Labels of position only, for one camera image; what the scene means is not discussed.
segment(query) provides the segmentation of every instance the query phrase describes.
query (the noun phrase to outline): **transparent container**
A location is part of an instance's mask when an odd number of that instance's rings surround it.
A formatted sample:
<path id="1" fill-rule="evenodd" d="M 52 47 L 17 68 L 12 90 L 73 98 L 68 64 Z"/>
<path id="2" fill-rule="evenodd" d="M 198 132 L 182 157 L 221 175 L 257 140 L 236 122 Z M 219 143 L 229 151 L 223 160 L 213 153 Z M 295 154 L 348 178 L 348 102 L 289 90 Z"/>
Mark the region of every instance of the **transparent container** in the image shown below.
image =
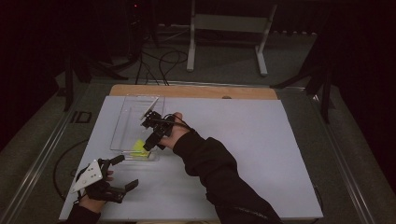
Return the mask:
<path id="1" fill-rule="evenodd" d="M 163 116 L 165 99 L 158 95 L 127 96 L 124 99 L 110 149 L 125 156 L 125 160 L 157 161 L 158 147 L 151 151 L 143 149 L 152 129 L 141 124 L 149 109 Z"/>

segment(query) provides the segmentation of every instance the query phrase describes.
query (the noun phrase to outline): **white table surface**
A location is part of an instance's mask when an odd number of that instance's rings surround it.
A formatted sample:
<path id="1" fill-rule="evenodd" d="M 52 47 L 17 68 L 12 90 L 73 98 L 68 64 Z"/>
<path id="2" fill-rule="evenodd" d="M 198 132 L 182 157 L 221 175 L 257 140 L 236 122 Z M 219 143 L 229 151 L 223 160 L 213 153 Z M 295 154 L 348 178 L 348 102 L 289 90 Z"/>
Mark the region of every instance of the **white table surface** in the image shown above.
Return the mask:
<path id="1" fill-rule="evenodd" d="M 78 170 L 94 159 L 112 159 L 110 150 L 124 96 L 107 96 Z M 203 138 L 220 140 L 238 162 L 241 177 L 268 201 L 282 219 L 323 217 L 285 109 L 279 100 L 166 98 L 164 114 L 181 112 Z M 139 186 L 123 203 L 108 203 L 102 220 L 213 220 L 215 209 L 205 198 L 198 177 L 186 175 L 182 159 L 170 149 L 158 161 L 123 161 L 111 186 Z M 71 211 L 77 194 L 68 194 L 60 220 Z"/>

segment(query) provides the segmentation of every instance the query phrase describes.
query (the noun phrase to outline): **yellow sponge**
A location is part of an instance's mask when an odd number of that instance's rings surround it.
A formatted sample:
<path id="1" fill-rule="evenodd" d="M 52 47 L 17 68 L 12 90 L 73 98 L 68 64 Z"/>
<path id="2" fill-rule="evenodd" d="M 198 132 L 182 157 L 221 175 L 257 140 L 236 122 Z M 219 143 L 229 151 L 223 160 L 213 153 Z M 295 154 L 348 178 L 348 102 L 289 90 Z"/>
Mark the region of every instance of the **yellow sponge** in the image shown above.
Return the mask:
<path id="1" fill-rule="evenodd" d="M 145 145 L 145 142 L 143 142 L 141 139 L 137 139 L 137 141 L 134 143 L 134 146 L 132 147 L 131 156 L 147 158 L 150 152 L 146 151 L 143 148 L 143 145 Z"/>

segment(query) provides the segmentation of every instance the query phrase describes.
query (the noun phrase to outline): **human arm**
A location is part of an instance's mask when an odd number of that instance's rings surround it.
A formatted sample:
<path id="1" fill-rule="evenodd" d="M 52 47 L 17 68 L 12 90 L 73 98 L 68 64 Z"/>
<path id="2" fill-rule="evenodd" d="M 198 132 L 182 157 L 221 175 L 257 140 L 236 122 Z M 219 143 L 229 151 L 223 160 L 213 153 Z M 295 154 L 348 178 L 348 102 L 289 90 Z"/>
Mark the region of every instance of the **human arm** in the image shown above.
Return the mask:
<path id="1" fill-rule="evenodd" d="M 110 175 L 113 171 L 107 171 L 106 181 L 111 181 L 113 177 Z M 99 220 L 101 211 L 105 206 L 106 201 L 90 199 L 88 195 L 84 195 L 78 203 L 74 203 L 72 211 L 69 214 L 66 222 L 67 224 L 93 224 Z"/>
<path id="2" fill-rule="evenodd" d="M 180 122 L 182 115 L 175 115 Z M 271 204 L 239 176 L 236 160 L 220 141 L 176 125 L 160 144 L 181 157 L 188 175 L 199 176 L 222 224 L 281 223 Z"/>

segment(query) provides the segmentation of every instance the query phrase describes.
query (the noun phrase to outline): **white metal frame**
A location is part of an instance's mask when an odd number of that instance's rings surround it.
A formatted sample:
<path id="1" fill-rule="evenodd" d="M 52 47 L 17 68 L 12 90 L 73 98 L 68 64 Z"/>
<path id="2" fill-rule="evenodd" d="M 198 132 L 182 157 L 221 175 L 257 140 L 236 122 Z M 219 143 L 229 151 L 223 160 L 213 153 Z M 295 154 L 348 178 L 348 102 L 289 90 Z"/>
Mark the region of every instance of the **white metal frame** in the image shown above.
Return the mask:
<path id="1" fill-rule="evenodd" d="M 262 42 L 260 45 L 256 46 L 255 50 L 260 74 L 266 76 L 268 72 L 262 51 L 267 41 L 275 12 L 276 5 L 272 6 L 268 18 L 196 14 L 195 0 L 191 0 L 190 48 L 187 60 L 187 71 L 192 72 L 194 70 L 196 48 L 195 29 L 238 31 L 262 34 Z"/>

